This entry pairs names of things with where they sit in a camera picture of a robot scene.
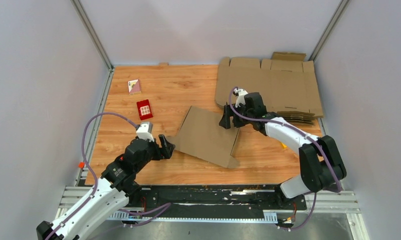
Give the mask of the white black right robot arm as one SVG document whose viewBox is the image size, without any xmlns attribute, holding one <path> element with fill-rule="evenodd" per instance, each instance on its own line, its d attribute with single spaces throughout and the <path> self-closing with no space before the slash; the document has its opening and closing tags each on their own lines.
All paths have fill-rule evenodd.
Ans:
<svg viewBox="0 0 401 240">
<path fill-rule="evenodd" d="M 277 207 L 286 209 L 293 204 L 294 198 L 308 193 L 327 190 L 334 193 L 342 191 L 341 180 L 347 175 L 345 165 L 335 140 L 325 135 L 310 134 L 287 122 L 282 116 L 270 112 L 258 92 L 247 92 L 234 87 L 219 125 L 225 129 L 241 128 L 252 125 L 253 129 L 264 136 L 273 138 L 293 150 L 299 157 L 300 174 L 277 187 L 274 202 Z"/>
</svg>

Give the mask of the brown cardboard box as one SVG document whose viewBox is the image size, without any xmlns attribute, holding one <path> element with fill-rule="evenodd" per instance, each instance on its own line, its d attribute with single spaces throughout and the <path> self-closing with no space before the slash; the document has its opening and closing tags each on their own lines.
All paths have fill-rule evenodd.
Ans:
<svg viewBox="0 0 401 240">
<path fill-rule="evenodd" d="M 240 162 L 233 157 L 239 129 L 219 126 L 222 115 L 191 106 L 175 136 L 166 139 L 175 150 L 227 169 L 236 169 Z"/>
</svg>

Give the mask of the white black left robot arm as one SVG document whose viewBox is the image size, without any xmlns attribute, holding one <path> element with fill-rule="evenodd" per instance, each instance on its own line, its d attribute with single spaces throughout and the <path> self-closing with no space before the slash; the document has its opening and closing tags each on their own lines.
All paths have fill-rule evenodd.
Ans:
<svg viewBox="0 0 401 240">
<path fill-rule="evenodd" d="M 86 240 L 107 218 L 142 200 L 137 174 L 150 162 L 170 159 L 176 146 L 162 134 L 156 140 L 136 137 L 102 172 L 97 183 L 64 215 L 36 227 L 39 240 Z"/>
</svg>

